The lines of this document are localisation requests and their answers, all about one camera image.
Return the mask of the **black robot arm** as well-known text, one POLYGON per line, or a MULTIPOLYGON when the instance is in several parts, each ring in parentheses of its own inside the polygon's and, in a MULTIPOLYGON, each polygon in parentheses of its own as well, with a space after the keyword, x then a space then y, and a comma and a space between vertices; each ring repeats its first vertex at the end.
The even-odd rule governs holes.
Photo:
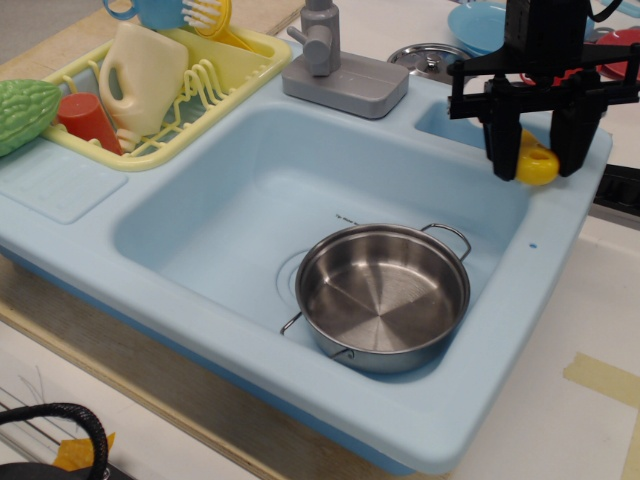
POLYGON ((588 1, 509 1, 497 51, 449 66, 453 119, 476 118, 494 174, 515 178, 523 113, 552 114, 550 148, 567 177, 586 159, 599 122, 612 105, 639 100, 639 46, 587 44, 586 23, 601 22, 588 1))

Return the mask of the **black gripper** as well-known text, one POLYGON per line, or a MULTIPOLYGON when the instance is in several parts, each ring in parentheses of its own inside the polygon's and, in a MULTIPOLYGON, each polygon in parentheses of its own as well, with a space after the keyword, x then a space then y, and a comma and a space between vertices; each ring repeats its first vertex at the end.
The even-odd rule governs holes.
POLYGON ((504 181, 516 176, 522 113, 553 111, 551 150, 559 174, 582 168, 600 120, 611 105, 639 101, 639 45, 585 44, 574 58, 532 61, 507 46, 448 67, 452 119, 477 118, 487 158, 504 181))

